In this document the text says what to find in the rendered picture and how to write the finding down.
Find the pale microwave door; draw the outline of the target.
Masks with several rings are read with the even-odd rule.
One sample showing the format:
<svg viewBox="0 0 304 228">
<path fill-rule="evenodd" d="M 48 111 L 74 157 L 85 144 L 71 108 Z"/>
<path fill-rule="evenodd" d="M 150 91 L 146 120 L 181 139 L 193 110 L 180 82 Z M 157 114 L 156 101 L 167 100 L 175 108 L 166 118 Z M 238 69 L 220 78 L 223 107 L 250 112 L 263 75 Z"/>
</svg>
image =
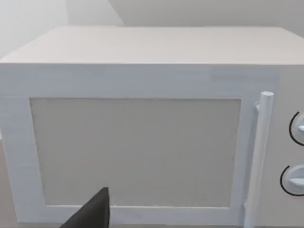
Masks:
<svg viewBox="0 0 304 228">
<path fill-rule="evenodd" d="M 62 223 L 103 186 L 116 225 L 240 225 L 254 102 L 275 66 L 0 63 L 17 221 Z"/>
</svg>

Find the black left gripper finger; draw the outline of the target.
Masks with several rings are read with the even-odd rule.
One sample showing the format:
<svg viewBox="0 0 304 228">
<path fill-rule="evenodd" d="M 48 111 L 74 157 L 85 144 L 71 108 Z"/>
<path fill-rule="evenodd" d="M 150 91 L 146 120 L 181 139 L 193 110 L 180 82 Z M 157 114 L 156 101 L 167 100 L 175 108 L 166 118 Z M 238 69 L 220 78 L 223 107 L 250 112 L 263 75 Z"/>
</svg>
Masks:
<svg viewBox="0 0 304 228">
<path fill-rule="evenodd" d="M 109 228 L 109 188 L 99 190 L 86 204 L 59 228 Z"/>
</svg>

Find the pale microwave oven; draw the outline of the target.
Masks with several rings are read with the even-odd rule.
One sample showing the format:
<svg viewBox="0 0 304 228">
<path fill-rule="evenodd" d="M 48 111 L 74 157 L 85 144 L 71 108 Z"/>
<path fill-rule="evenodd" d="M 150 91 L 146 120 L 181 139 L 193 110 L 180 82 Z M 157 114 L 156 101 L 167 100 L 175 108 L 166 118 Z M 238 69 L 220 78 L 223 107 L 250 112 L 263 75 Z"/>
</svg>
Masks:
<svg viewBox="0 0 304 228">
<path fill-rule="evenodd" d="M 0 59 L 0 63 L 247 64 L 277 67 L 276 89 L 270 91 L 274 93 L 274 101 L 255 228 L 304 228 L 304 197 L 286 194 L 279 183 L 286 166 L 304 164 L 304 147 L 293 142 L 288 132 L 294 114 L 304 112 L 304 38 L 274 27 L 70 26 L 42 35 Z M 256 123 L 258 112 L 255 105 L 259 100 L 254 102 Z M 229 226 L 243 227 L 244 224 L 244 203 L 256 127 L 252 130 L 254 139 L 247 159 L 247 192 L 242 222 Z"/>
</svg>

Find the white microwave knob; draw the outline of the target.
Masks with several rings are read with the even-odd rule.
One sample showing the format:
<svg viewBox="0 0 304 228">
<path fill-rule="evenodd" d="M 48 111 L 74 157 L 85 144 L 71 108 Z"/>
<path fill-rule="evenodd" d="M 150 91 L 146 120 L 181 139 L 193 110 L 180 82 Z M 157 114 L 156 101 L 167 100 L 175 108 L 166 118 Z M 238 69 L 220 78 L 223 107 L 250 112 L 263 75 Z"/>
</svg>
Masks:
<svg viewBox="0 0 304 228">
<path fill-rule="evenodd" d="M 294 143 L 304 147 L 304 112 L 296 112 L 292 117 L 288 132 Z"/>
<path fill-rule="evenodd" d="M 304 164 L 286 166 L 280 175 L 279 183 L 286 194 L 304 197 Z"/>
</svg>

